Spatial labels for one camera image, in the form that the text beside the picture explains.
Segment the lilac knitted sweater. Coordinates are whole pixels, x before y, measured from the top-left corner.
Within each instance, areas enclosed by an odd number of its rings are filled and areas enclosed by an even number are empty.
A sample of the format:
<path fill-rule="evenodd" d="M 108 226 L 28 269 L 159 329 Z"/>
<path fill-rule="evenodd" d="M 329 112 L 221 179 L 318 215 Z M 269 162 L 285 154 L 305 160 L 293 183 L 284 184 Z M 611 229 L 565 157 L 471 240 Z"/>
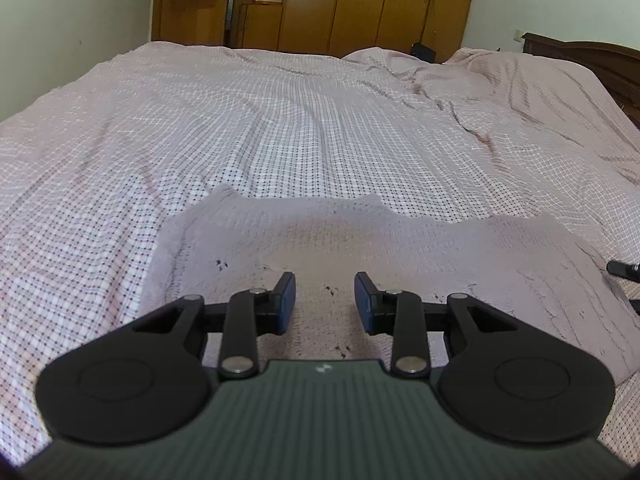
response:
<path fill-rule="evenodd" d="M 376 196 L 246 198 L 217 188 L 163 222 L 140 309 L 186 295 L 227 301 L 296 278 L 288 332 L 259 343 L 264 359 L 390 358 L 390 338 L 367 336 L 354 278 L 442 302 L 464 292 L 586 350 L 616 382 L 639 368 L 639 318 L 604 259 L 552 217 L 460 223 L 395 214 Z"/>

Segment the black bag beside bed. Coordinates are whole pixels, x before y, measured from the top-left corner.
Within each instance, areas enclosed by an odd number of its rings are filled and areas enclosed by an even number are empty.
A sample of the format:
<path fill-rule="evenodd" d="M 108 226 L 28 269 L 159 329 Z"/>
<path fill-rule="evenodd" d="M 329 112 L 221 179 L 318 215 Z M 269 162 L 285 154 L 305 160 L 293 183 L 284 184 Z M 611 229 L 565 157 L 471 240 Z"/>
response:
<path fill-rule="evenodd" d="M 410 48 L 410 54 L 414 58 L 418 58 L 420 61 L 427 62 L 433 64 L 436 62 L 436 52 L 424 46 L 424 44 L 420 44 L 420 42 L 415 42 Z"/>

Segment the pink checked bed sheet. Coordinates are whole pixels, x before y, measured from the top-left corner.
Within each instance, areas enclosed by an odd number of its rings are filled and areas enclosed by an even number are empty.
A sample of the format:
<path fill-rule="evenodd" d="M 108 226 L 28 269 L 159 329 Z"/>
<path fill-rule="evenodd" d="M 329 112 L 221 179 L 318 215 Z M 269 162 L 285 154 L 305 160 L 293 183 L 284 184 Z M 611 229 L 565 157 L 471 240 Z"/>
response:
<path fill-rule="evenodd" d="M 222 184 L 254 198 L 374 194 L 447 222 L 551 214 L 609 256 L 639 253 L 639 130 L 584 66 L 151 42 L 1 126 L 7 458 L 47 443 L 39 371 L 139 313 L 160 227 Z"/>

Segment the dark wooden headboard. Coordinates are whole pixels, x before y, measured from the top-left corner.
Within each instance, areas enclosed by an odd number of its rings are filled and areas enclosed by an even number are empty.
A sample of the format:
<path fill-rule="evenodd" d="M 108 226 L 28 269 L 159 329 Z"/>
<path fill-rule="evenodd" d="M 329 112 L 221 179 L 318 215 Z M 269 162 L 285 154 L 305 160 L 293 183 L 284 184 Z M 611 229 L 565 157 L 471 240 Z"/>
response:
<path fill-rule="evenodd" d="M 640 52 L 597 41 L 562 41 L 526 32 L 523 52 L 591 70 L 624 114 L 639 127 Z"/>

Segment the wooden wardrobe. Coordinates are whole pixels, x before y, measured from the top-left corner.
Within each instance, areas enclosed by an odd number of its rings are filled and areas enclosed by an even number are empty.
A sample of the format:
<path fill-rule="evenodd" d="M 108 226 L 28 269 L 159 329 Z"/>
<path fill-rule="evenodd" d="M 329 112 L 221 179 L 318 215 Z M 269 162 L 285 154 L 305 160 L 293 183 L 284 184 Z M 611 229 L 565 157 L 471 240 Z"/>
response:
<path fill-rule="evenodd" d="M 341 58 L 370 47 L 410 53 L 415 42 L 444 62 L 462 43 L 472 0 L 153 0 L 151 37 Z"/>

